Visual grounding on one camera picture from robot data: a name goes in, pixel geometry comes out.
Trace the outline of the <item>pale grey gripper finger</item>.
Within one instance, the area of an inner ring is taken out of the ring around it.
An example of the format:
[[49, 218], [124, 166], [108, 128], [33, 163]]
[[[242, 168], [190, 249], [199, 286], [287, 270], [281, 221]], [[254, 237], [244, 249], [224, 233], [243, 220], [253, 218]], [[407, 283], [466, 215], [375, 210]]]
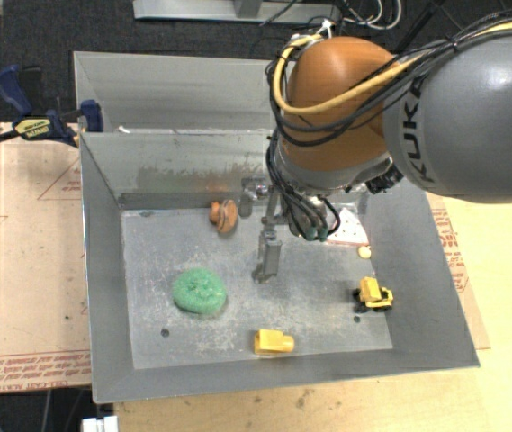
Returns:
[[252, 272], [252, 278], [257, 284], [263, 284], [267, 281], [265, 278], [265, 258], [266, 258], [266, 235], [260, 234], [258, 238], [258, 250], [255, 269]]
[[282, 241], [273, 239], [265, 242], [264, 250], [264, 278], [276, 276], [279, 271]]

